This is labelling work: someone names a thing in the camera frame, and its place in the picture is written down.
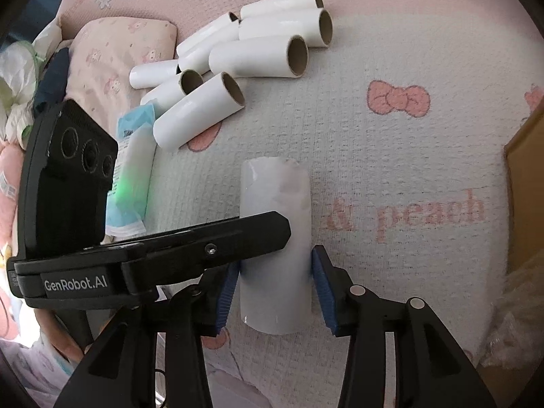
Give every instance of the paper roll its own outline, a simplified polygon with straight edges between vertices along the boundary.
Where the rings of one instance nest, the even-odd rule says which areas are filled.
[[[197,45],[199,42],[201,42],[204,38],[209,37],[214,32],[217,32],[221,28],[224,28],[225,26],[228,26],[233,21],[237,21],[238,17],[234,15],[232,12],[227,12],[221,15],[220,17],[216,18],[213,21],[210,21],[206,26],[203,28],[198,29],[194,34],[184,39],[180,44],[176,47],[176,53],[178,56],[181,56],[185,51],[193,48],[195,45]]]
[[[214,47],[209,54],[214,74],[228,72],[234,78],[298,78],[307,65],[308,47],[298,35],[233,41]]]
[[[239,21],[236,20],[206,37],[180,55],[177,62],[178,68],[180,70],[194,69],[201,75],[208,72],[211,50],[221,43],[238,40],[238,28]]]
[[[129,82],[135,89],[157,87],[179,72],[176,59],[155,61],[134,66],[129,74]]]
[[[300,331],[311,320],[312,207],[308,172],[293,159],[257,158],[241,168],[240,217],[275,210],[289,219],[283,250],[241,261],[240,314],[271,335]]]
[[[202,77],[198,72],[192,69],[184,70],[144,95],[140,105],[153,104],[155,118],[159,118],[179,100],[201,86],[202,83]]]
[[[175,152],[244,105],[240,87],[230,75],[222,72],[194,89],[157,119],[153,136],[159,147]]]
[[[323,0],[260,0],[243,6],[240,10],[240,18],[245,20],[248,17],[256,17],[267,13],[322,7]]]
[[[333,39],[333,21],[325,9],[300,9],[250,17],[240,23],[240,39],[273,35],[300,35],[308,47],[327,47]]]

